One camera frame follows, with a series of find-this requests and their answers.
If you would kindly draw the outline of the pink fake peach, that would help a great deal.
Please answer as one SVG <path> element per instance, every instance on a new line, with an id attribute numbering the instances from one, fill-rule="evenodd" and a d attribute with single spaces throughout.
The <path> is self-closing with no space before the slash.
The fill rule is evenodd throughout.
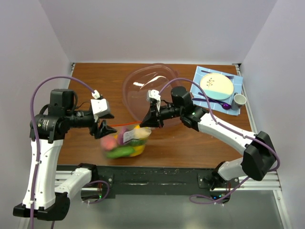
<path id="1" fill-rule="evenodd" d="M 104 151 L 112 151 L 118 146 L 117 141 L 112 136 L 106 136 L 101 139 L 101 148 Z"/>

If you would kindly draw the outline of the clear zip top bag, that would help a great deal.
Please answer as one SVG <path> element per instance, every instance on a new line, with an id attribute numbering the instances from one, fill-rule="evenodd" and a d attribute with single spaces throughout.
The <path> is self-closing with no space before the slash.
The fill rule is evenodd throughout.
<path id="1" fill-rule="evenodd" d="M 111 134 L 108 136 L 112 136 L 116 139 L 117 144 L 127 144 L 133 139 L 133 129 L 139 125 L 139 122 L 132 122 L 132 123 L 125 123 L 125 124 L 119 124 L 119 125 L 112 125 L 112 127 L 119 128 L 118 132 L 115 134 Z"/>

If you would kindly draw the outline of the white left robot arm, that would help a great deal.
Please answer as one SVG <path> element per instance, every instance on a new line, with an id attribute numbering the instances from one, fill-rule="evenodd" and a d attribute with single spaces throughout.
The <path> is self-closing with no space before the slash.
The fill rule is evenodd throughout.
<path id="1" fill-rule="evenodd" d="M 88 128 L 100 139 L 116 133 L 106 119 L 114 116 L 103 96 L 93 94 L 89 110 L 77 110 L 77 94 L 70 89 L 54 89 L 50 102 L 30 123 L 32 162 L 27 191 L 22 203 L 13 208 L 13 215 L 45 221 L 63 220 L 71 200 L 82 187 L 94 187 L 99 175 L 96 165 L 81 163 L 69 178 L 55 186 L 58 157 L 65 135 L 72 128 Z"/>

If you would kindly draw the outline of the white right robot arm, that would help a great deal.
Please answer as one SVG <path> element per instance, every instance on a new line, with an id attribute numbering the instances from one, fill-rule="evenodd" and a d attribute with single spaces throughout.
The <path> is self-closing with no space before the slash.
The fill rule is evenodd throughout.
<path id="1" fill-rule="evenodd" d="M 231 179 L 246 176 L 261 181 L 279 163 L 270 136 L 242 130 L 217 118 L 211 111 L 195 105 L 190 92 L 183 86 L 171 89 L 170 103 L 161 106 L 159 91 L 150 90 L 150 107 L 143 121 L 132 129 L 122 128 L 119 134 L 103 137 L 102 149 L 108 158 L 132 157 L 142 153 L 153 128 L 162 128 L 164 121 L 179 118 L 188 128 L 209 134 L 228 144 L 242 157 L 221 162 L 203 178 L 210 189 L 224 187 Z"/>

